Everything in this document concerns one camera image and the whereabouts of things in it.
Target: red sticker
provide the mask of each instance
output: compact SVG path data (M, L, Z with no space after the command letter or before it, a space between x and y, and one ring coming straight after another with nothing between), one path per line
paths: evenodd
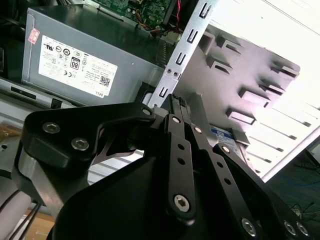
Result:
M39 35L40 35L40 32L37 29L33 28L30 32L28 41L32 44L36 44Z

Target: power supply label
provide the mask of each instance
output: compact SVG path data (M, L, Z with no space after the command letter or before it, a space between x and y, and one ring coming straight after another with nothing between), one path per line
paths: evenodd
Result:
M42 36L39 74L103 98L108 96L117 66Z

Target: red wire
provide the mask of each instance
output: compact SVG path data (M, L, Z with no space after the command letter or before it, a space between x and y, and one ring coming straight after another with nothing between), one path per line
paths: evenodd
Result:
M181 0L177 0L176 28L178 30L179 30L179 22L180 22L180 10L181 10Z

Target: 80 plus logo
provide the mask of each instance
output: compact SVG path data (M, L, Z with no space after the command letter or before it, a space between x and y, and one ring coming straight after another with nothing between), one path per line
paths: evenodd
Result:
M71 58L71 63L70 63L70 67L75 69L75 70L78 70L79 69L79 66L80 66L80 59L76 58L76 57L72 57Z

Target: perforated metal bracket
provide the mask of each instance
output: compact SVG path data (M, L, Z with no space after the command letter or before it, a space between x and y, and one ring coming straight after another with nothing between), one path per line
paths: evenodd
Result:
M160 107L167 95L171 94L204 34L216 0L199 0L177 43L158 85L148 103L150 108Z

